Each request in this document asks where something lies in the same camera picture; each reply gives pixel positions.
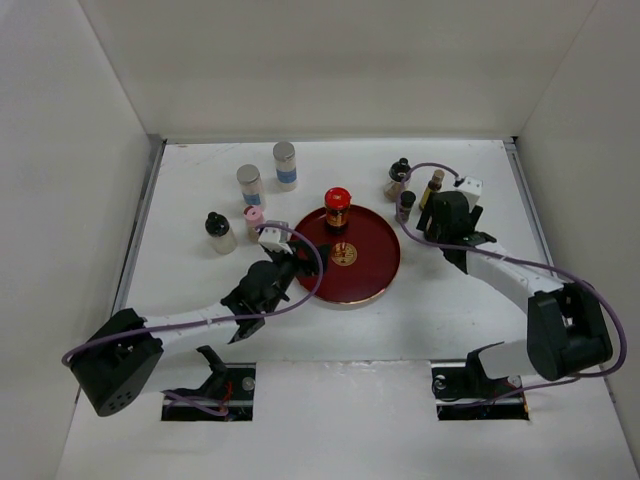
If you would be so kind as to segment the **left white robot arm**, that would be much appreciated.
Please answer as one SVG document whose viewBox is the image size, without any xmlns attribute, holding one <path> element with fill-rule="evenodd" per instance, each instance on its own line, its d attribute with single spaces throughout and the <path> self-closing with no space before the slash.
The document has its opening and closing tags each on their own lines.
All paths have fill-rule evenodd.
<svg viewBox="0 0 640 480">
<path fill-rule="evenodd" d="M 267 259 L 253 263 L 220 302 L 174 317 L 151 318 L 126 308 L 114 314 L 88 341 L 64 358 L 96 414 L 114 415 L 147 390 L 159 390 L 171 404 L 225 417 L 233 391 L 228 365 L 218 350 L 244 341 L 280 314 L 295 277 L 322 282 L 331 247 L 302 239 L 266 248 Z M 205 364 L 190 375 L 191 387 L 158 380 L 161 361 L 196 352 Z"/>
</svg>

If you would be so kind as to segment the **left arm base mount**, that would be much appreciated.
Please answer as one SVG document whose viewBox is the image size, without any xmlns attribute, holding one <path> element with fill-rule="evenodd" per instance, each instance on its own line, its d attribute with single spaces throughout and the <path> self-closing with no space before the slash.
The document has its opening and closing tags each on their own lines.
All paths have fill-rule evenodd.
<svg viewBox="0 0 640 480">
<path fill-rule="evenodd" d="M 257 365 L 225 363 L 210 346 L 196 349 L 210 373 L 198 388 L 164 393 L 165 422 L 249 422 L 253 420 Z"/>
</svg>

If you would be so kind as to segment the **tall yellow label bottle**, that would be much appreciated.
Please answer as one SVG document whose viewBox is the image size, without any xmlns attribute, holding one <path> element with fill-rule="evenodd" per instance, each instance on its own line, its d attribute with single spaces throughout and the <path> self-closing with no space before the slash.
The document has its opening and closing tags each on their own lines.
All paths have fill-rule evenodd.
<svg viewBox="0 0 640 480">
<path fill-rule="evenodd" d="M 421 210 L 423 210 L 426 207 L 431 194 L 436 193 L 441 189 L 444 177 L 445 177 L 445 172 L 442 169 L 436 169 L 433 172 L 430 180 L 428 181 L 425 187 L 421 200 L 419 202 L 419 208 Z"/>
</svg>

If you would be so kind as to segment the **round red tray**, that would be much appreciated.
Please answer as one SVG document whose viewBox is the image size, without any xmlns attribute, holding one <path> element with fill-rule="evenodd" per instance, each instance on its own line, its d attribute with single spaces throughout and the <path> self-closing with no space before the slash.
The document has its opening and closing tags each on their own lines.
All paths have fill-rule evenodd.
<svg viewBox="0 0 640 480">
<path fill-rule="evenodd" d="M 367 302 L 383 293 L 398 272 L 401 248 L 392 226 L 362 206 L 350 208 L 346 230 L 328 229 L 325 210 L 316 209 L 296 226 L 315 245 L 330 247 L 327 267 L 315 297 L 333 304 Z"/>
</svg>

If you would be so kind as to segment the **silver lid spice jar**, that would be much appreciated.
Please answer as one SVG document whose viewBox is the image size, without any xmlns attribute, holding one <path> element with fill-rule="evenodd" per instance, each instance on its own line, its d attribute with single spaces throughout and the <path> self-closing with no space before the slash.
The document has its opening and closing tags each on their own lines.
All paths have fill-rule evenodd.
<svg viewBox="0 0 640 480">
<path fill-rule="evenodd" d="M 259 169 L 253 164 L 245 164 L 238 168 L 236 178 L 242 197 L 248 206 L 266 208 L 266 196 Z"/>
</svg>

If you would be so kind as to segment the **black cap brown spice bottle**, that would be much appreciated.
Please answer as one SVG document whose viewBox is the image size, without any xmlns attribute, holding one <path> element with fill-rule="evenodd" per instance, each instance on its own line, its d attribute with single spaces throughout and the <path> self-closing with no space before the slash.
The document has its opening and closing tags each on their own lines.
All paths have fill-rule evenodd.
<svg viewBox="0 0 640 480">
<path fill-rule="evenodd" d="M 400 158 L 390 166 L 389 179 L 384 186 L 384 195 L 389 201 L 395 202 L 404 191 L 402 181 L 407 177 L 410 169 L 411 166 L 407 158 Z"/>
</svg>

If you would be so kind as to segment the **red lid sauce jar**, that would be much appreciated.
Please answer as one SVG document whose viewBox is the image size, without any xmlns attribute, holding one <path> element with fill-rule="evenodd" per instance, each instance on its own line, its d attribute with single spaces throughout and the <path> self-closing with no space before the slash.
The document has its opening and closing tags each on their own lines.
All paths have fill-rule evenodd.
<svg viewBox="0 0 640 480">
<path fill-rule="evenodd" d="M 333 234 L 345 231 L 349 222 L 352 196 L 343 187 L 332 187 L 324 196 L 326 228 Z"/>
</svg>

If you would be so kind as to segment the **small black lid spice jar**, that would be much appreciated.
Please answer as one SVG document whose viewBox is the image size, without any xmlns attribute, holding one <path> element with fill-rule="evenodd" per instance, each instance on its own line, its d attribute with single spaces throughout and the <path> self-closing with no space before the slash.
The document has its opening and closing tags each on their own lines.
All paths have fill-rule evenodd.
<svg viewBox="0 0 640 480">
<path fill-rule="evenodd" d="M 408 222 L 411 212 L 416 201 L 416 195 L 409 190 L 403 191 L 398 196 L 398 204 L 396 207 L 395 220 L 400 224 Z"/>
</svg>

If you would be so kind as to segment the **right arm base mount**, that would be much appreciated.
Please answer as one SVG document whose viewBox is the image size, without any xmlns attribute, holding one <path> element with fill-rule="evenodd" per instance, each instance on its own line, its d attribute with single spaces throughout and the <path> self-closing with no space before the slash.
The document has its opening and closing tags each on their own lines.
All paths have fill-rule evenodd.
<svg viewBox="0 0 640 480">
<path fill-rule="evenodd" d="M 529 420 L 519 375 L 489 378 L 472 352 L 465 359 L 431 362 L 431 390 L 440 421 Z"/>
</svg>

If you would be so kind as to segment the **silver lid blue label jar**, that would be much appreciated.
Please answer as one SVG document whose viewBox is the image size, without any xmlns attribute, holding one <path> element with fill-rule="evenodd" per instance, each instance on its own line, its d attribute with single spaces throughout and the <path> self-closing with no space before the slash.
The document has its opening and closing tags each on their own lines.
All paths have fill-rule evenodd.
<svg viewBox="0 0 640 480">
<path fill-rule="evenodd" d="M 276 179 L 283 191 L 292 191 L 297 186 L 295 147 L 290 142 L 280 141 L 273 147 Z"/>
</svg>

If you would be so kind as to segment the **black cap white powder bottle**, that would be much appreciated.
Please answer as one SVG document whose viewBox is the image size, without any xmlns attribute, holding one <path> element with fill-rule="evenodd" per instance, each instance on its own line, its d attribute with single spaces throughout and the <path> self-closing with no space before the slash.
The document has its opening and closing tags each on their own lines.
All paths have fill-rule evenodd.
<svg viewBox="0 0 640 480">
<path fill-rule="evenodd" d="M 205 220 L 205 231 L 211 239 L 214 250 L 227 255 L 237 248 L 237 240 L 228 219 L 217 212 L 210 212 Z"/>
</svg>

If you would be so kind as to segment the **pink lid spice bottle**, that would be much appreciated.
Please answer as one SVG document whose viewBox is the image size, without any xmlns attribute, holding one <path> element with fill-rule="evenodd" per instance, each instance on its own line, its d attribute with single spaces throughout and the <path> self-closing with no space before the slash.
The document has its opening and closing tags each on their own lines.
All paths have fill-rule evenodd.
<svg viewBox="0 0 640 480">
<path fill-rule="evenodd" d="M 252 243 L 257 243 L 260 236 L 259 225 L 263 224 L 264 211 L 258 205 L 248 205 L 243 211 L 247 236 Z"/>
</svg>

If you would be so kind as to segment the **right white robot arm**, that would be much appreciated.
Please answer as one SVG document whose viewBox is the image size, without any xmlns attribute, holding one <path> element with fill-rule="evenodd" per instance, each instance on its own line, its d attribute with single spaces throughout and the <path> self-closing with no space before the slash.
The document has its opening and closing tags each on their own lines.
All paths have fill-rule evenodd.
<svg viewBox="0 0 640 480">
<path fill-rule="evenodd" d="M 547 265 L 510 257 L 493 236 L 477 230 L 481 214 L 481 206 L 458 190 L 434 193 L 417 228 L 450 264 L 518 307 L 526 334 L 471 351 L 461 367 L 434 367 L 437 397 L 488 398 L 511 376 L 559 382 L 609 361 L 613 346 L 593 287 Z"/>
</svg>

